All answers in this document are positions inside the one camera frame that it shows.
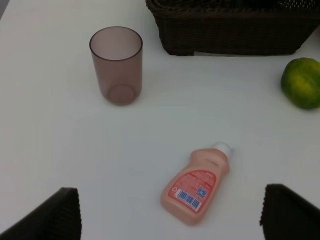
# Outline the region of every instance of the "white table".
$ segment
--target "white table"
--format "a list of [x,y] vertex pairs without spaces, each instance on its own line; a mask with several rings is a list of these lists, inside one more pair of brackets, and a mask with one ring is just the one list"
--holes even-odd
[[[89,39],[107,26],[144,40],[143,92],[101,96]],[[144,0],[11,0],[0,21],[0,232],[60,187],[77,187],[83,240],[262,240],[265,186],[284,183],[320,207],[320,111],[279,83],[295,58],[320,60],[315,32],[291,56],[168,55]],[[235,147],[204,222],[160,205],[191,151]]]

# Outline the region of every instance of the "barcode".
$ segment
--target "barcode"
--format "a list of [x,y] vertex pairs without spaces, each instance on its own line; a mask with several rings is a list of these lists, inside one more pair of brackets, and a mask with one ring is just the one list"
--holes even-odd
[[180,199],[182,202],[188,204],[196,212],[199,210],[201,206],[201,202],[199,202],[197,199],[195,199],[193,196],[186,193],[185,191],[182,191],[180,188],[178,189],[178,191],[176,191],[174,196],[177,199]]

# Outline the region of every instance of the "white bottle cap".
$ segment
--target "white bottle cap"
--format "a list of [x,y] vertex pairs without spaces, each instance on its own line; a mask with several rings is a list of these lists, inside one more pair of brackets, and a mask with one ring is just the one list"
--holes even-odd
[[213,145],[214,149],[218,149],[219,151],[223,152],[226,155],[226,158],[229,159],[233,152],[233,148],[224,142],[216,142]]

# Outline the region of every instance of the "qr code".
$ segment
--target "qr code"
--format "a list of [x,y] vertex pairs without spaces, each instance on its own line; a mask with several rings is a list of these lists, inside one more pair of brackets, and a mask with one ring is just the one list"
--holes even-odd
[[196,191],[196,194],[204,199],[207,195],[207,191],[204,190],[202,187],[199,187],[198,190]]

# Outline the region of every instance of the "cup rim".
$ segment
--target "cup rim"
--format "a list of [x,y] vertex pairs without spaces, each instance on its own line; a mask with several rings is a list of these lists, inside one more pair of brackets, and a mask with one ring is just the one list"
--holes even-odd
[[[139,39],[140,39],[140,42],[141,42],[140,49],[139,49],[134,55],[132,55],[132,56],[130,56],[130,57],[127,57],[127,58],[124,58],[124,59],[117,59],[117,60],[112,60],[112,59],[103,58],[103,57],[99,56],[98,54],[96,54],[96,53],[93,51],[92,47],[91,47],[92,39],[93,39],[94,36],[95,36],[97,33],[99,33],[100,31],[105,30],[105,29],[110,29],[110,28],[124,28],[124,29],[128,29],[128,30],[133,31],[135,34],[138,35],[138,37],[139,37]],[[108,27],[102,28],[102,29],[100,29],[99,31],[97,31],[95,34],[93,34],[92,37],[90,38],[90,41],[89,41],[89,48],[90,48],[91,53],[93,53],[96,57],[98,57],[98,58],[100,58],[100,59],[107,60],[107,61],[111,61],[111,62],[125,61],[125,60],[128,60],[128,59],[131,59],[131,58],[135,57],[136,55],[138,55],[138,54],[141,52],[143,45],[144,45],[144,42],[143,42],[142,37],[140,36],[140,34],[137,33],[135,30],[133,30],[133,29],[131,29],[131,28],[129,28],[129,27],[125,27],[125,26],[108,26]]]

